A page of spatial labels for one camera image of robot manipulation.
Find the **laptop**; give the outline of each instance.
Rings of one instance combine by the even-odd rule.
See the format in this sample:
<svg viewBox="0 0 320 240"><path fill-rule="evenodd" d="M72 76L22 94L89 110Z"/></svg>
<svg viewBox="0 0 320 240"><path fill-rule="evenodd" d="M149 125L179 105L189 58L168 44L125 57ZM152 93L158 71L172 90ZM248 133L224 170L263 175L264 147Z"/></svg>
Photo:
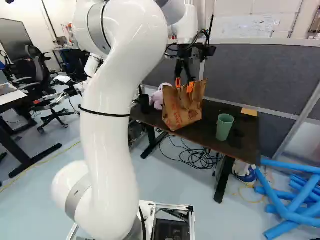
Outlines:
<svg viewBox="0 0 320 240"><path fill-rule="evenodd" d="M10 87L8 83L0 85L0 96L13 93L16 91L18 91L18 89Z"/></svg>

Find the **plush toy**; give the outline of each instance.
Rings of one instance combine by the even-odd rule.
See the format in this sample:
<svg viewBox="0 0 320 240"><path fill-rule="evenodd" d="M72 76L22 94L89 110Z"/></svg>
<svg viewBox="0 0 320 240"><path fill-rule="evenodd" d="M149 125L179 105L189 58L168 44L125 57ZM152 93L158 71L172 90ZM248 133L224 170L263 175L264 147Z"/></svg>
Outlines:
<svg viewBox="0 0 320 240"><path fill-rule="evenodd" d="M172 87L172 85L170 83L162 83L159 88L158 91L154 92L150 97L149 97L149 103L150 106L152 106L154 104L154 108L157 110L162 110L162 105L164 104L164 94L162 92L163 86L170 86Z"/></svg>

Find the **chair wheel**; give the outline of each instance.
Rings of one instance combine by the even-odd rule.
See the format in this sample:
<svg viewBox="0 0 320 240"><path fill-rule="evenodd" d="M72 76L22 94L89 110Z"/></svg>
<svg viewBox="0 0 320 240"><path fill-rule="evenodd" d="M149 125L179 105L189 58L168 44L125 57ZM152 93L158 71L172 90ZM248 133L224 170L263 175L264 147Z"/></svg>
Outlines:
<svg viewBox="0 0 320 240"><path fill-rule="evenodd" d="M38 130L38 132L40 133L40 134L44 134L45 133L45 130L43 129L43 128L39 128L39 129L37 129Z"/></svg>

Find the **gray partition wall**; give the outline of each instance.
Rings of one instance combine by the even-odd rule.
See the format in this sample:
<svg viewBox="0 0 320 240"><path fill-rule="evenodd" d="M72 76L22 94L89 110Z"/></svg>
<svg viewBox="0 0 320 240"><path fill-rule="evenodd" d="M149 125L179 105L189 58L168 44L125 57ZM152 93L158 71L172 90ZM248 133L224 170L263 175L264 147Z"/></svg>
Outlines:
<svg viewBox="0 0 320 240"><path fill-rule="evenodd" d="M318 86L320 47L270 44L216 47L215 55L205 61L203 76L208 78L205 96L258 109L261 153L272 158ZM173 84L175 64L174 59L164 59L143 83L154 87L163 82ZM199 76L199 61L194 65ZM320 120L320 103L309 118Z"/></svg>
<svg viewBox="0 0 320 240"><path fill-rule="evenodd" d="M222 44L205 62L206 96L299 115L320 80L320 47Z"/></svg>
<svg viewBox="0 0 320 240"><path fill-rule="evenodd" d="M155 69L144 79L143 84L153 87L159 87L159 85L163 83L170 83L174 85L176 62L176 58L166 59L163 57ZM194 61L192 70L193 75L198 79L200 70L200 63L198 60ZM181 75L181 83L186 84L187 82L188 78L185 71L183 71Z"/></svg>

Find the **gray floor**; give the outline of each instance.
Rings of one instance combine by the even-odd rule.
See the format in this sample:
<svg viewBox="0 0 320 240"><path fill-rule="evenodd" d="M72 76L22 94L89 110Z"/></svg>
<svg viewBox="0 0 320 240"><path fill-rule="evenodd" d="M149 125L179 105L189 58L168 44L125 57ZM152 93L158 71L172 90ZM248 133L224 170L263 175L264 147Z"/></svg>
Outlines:
<svg viewBox="0 0 320 240"><path fill-rule="evenodd" d="M72 98L78 106L81 97ZM63 106L72 109L68 102ZM10 122L19 118L14 112L6 112L3 117ZM30 156L60 142L63 148L49 156L49 162L32 168L10 187L0 193L0 239L2 240L64 240L73 222L57 208L51 198L50 186L56 174L66 164L82 160L84 154L80 140L79 117L67 116L68 129L52 122L46 127L46 134L40 135L36 128L23 134L18 144ZM186 141L191 148L198 146ZM263 240L262 233L281 222L276 216L264 212L265 204L249 203L261 199L251 188L230 176L222 204L213 201L214 181L211 170L196 170L187 165L165 158L159 149L143 160L140 154L146 148L148 138L144 137L131 152L136 178L139 183L140 199L168 204L194 205L197 240ZM176 157L181 150L174 148L166 140L161 149L170 157ZM57 153L66 152L54 157ZM9 184L8 173L19 165L11 155L0 165L0 180ZM268 171L268 178L274 187L285 190L288 178L277 172ZM320 236L319 229L299 227L279 237L280 240L311 240Z"/></svg>

